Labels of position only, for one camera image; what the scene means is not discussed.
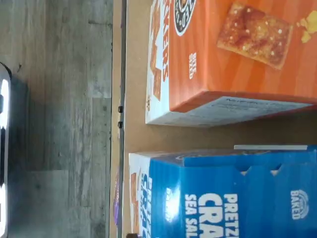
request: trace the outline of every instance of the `brand logo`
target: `brand logo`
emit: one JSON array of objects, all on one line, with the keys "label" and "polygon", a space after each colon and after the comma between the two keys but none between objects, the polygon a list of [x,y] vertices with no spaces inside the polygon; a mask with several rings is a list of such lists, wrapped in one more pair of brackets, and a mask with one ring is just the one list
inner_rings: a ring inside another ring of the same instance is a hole
[{"label": "brand logo", "polygon": [[302,190],[291,191],[292,218],[303,219],[309,212],[308,196]]},{"label": "brand logo", "polygon": [[179,36],[182,36],[189,25],[195,8],[196,0],[174,1],[174,23]]}]

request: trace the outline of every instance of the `gray wood plank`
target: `gray wood plank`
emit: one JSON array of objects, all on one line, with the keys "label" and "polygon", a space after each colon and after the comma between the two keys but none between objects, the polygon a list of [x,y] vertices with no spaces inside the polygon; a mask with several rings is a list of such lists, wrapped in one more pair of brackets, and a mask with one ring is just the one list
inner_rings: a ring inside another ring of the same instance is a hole
[{"label": "gray wood plank", "polygon": [[87,76],[89,95],[111,97],[112,0],[89,0]]},{"label": "gray wood plank", "polygon": [[12,50],[13,0],[2,0],[0,7],[0,56],[10,55]]},{"label": "gray wood plank", "polygon": [[90,238],[90,208],[71,208],[68,211],[68,235],[70,238]]},{"label": "gray wood plank", "polygon": [[13,13],[19,18],[14,37],[23,37],[21,59],[23,74],[29,88],[28,97],[28,132],[27,166],[30,170],[48,168],[45,161],[45,12],[46,2],[42,0],[15,0]]},{"label": "gray wood plank", "polygon": [[10,236],[107,237],[112,1],[0,0],[0,32],[15,75]]},{"label": "gray wood plank", "polygon": [[88,207],[91,192],[92,99],[87,95],[87,3],[69,1],[63,12],[63,77],[69,82],[69,206]]},{"label": "gray wood plank", "polygon": [[69,79],[65,77],[68,70],[65,48],[70,39],[63,33],[68,27],[63,23],[63,16],[69,7],[63,0],[47,1],[46,4],[45,160],[50,170],[68,169],[71,158]]},{"label": "gray wood plank", "polygon": [[68,172],[27,172],[17,184],[9,190],[9,198],[22,195],[10,213],[9,237],[67,237]]},{"label": "gray wood plank", "polygon": [[92,238],[108,237],[109,232],[110,111],[111,99],[93,99]]}]

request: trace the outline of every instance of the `purple package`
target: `purple package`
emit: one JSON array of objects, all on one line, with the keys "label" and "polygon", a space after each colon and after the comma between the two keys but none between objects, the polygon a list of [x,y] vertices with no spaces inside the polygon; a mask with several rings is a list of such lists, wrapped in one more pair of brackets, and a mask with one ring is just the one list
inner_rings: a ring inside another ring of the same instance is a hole
[{"label": "purple package", "polygon": [[115,194],[114,194],[114,200],[113,200],[113,217],[114,217],[114,223],[117,226],[118,225],[118,214],[119,214],[119,172],[117,172],[117,175],[115,177]]}]

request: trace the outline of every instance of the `cardboard surface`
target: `cardboard surface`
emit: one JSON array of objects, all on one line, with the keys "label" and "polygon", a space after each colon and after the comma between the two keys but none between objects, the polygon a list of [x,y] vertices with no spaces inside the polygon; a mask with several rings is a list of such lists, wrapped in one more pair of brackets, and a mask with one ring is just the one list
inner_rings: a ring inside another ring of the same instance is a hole
[{"label": "cardboard surface", "polygon": [[[128,153],[233,148],[234,144],[317,144],[317,114],[250,121],[211,129],[145,125],[150,0],[128,1],[123,237],[131,232]],[[114,1],[111,202],[119,164],[118,113],[121,67],[121,1]],[[110,237],[116,237],[113,214]]]},{"label": "cardboard surface", "polygon": [[113,1],[113,43],[112,43],[112,125],[111,125],[111,191],[109,237],[116,237],[112,204],[115,194],[115,179],[119,169],[118,106],[120,102],[121,77],[121,1]]}]

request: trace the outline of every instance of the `pretzel crackers box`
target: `pretzel crackers box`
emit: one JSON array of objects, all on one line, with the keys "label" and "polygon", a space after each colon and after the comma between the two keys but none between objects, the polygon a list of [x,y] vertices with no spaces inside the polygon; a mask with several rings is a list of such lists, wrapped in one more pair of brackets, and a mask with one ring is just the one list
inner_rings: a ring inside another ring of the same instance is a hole
[{"label": "pretzel crackers box", "polygon": [[317,0],[154,0],[146,123],[212,126],[317,104]]},{"label": "pretzel crackers box", "polygon": [[316,237],[316,150],[207,154],[129,155],[131,232]]}]

